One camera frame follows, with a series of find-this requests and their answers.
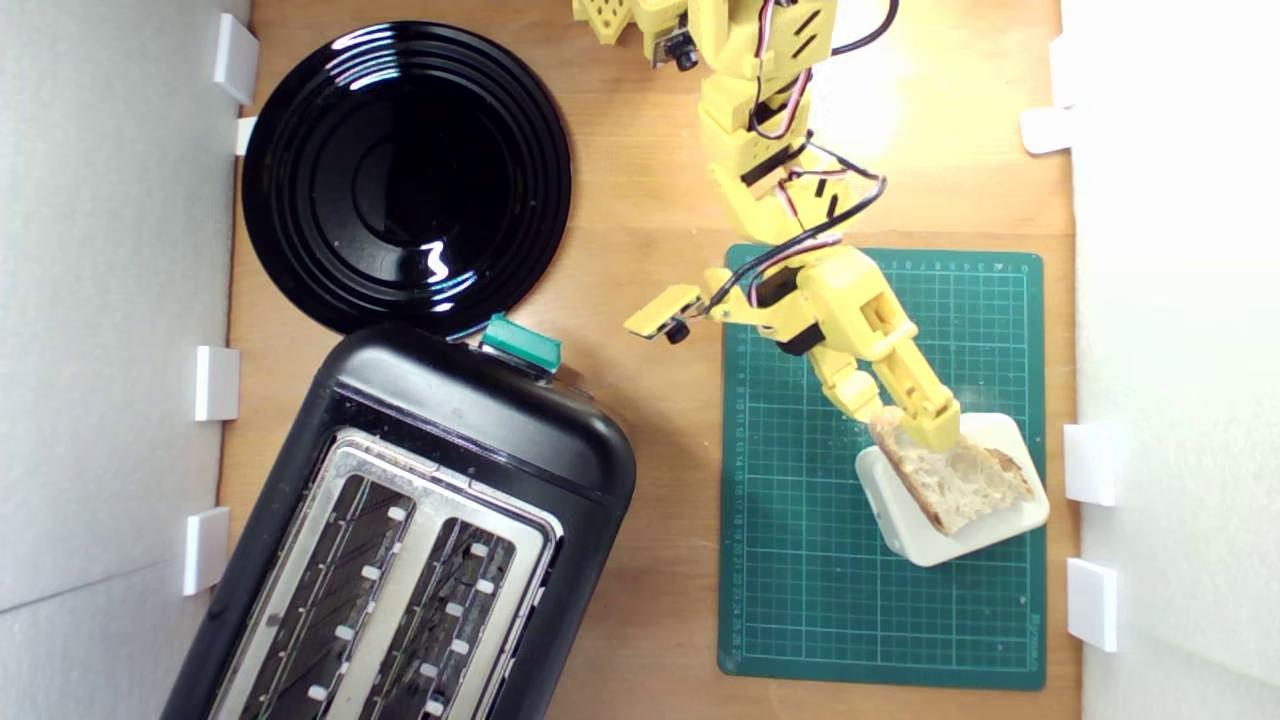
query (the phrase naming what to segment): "yellow robotic arm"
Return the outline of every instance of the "yellow robotic arm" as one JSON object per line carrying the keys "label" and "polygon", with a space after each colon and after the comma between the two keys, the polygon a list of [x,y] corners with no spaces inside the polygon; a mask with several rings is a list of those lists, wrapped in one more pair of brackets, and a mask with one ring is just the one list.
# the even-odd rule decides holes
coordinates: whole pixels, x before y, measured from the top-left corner
{"label": "yellow robotic arm", "polygon": [[[881,409],[876,380],[858,366],[865,361],[914,438],[951,447],[960,407],[916,347],[915,324],[876,263],[838,245],[840,225],[870,205],[884,181],[823,150],[808,129],[813,65],[883,33],[897,0],[879,28],[835,51],[836,0],[572,1],[602,42],[635,22],[652,64],[712,68],[698,106],[708,172],[735,229],[773,246],[736,273],[708,270],[708,292],[667,288],[626,328],[680,342],[695,318],[755,325],[785,352],[808,356],[827,398],[861,421]],[[869,195],[855,190],[864,179],[877,183]]]}

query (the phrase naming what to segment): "black bowl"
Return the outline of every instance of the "black bowl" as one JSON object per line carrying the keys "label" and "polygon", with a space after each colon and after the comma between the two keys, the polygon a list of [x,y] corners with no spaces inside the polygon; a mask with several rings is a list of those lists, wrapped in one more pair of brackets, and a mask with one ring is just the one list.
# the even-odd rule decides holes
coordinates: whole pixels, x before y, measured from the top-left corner
{"label": "black bowl", "polygon": [[538,282],[571,195],[550,96],[508,50],[426,22],[358,29],[271,92],[244,156],[253,250],[339,332],[481,328]]}

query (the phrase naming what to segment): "black toaster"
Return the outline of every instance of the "black toaster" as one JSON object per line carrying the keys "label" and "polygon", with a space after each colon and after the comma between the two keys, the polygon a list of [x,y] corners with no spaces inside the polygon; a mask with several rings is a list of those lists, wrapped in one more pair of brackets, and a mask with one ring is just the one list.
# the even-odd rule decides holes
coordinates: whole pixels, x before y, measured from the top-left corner
{"label": "black toaster", "polygon": [[635,483],[580,391],[398,325],[329,355],[165,720],[545,712]]}

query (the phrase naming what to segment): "bread slice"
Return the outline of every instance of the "bread slice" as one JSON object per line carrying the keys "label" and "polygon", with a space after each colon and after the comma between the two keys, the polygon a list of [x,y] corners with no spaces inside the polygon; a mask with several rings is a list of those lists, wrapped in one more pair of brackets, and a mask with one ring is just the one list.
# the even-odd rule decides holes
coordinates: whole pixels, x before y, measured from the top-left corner
{"label": "bread slice", "polygon": [[947,452],[931,452],[911,439],[902,418],[900,407],[886,407],[869,423],[872,438],[942,534],[955,534],[988,512],[1034,497],[1012,457],[963,436]]}

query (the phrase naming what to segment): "wooden surface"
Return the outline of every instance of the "wooden surface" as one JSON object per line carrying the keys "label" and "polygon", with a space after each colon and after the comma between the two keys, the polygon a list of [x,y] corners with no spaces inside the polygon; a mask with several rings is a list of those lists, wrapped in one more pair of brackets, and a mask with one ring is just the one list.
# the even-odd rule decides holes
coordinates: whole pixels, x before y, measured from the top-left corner
{"label": "wooden surface", "polygon": [[[882,12],[879,3],[844,3],[854,5]],[[826,105],[814,110],[838,136],[837,150],[890,178],[852,242],[1044,256],[1053,507],[1048,684],[1037,693],[730,678],[717,670],[721,333],[699,324],[689,341],[669,347],[621,328],[664,283],[696,282],[735,242],[696,142],[705,70],[650,70],[634,28],[618,46],[599,46],[571,20],[568,0],[255,0],[252,29],[262,44],[257,102],[332,37],[406,18],[461,24],[507,45],[561,104],[575,163],[571,224],[550,270],[511,315],[564,342],[566,363],[637,454],[635,500],[550,717],[1078,719],[1080,650],[1066,634],[1064,607],[1064,557],[1076,551],[1078,528],[1062,496],[1060,430],[1075,413],[1070,176],[1066,158],[1029,158],[1018,137],[1018,114],[1048,102],[1057,4],[906,0],[868,55],[819,68],[815,102]],[[241,419],[227,427],[220,501],[232,507],[238,536],[337,337],[265,278],[241,218],[230,320],[229,342],[243,351],[243,389]]]}

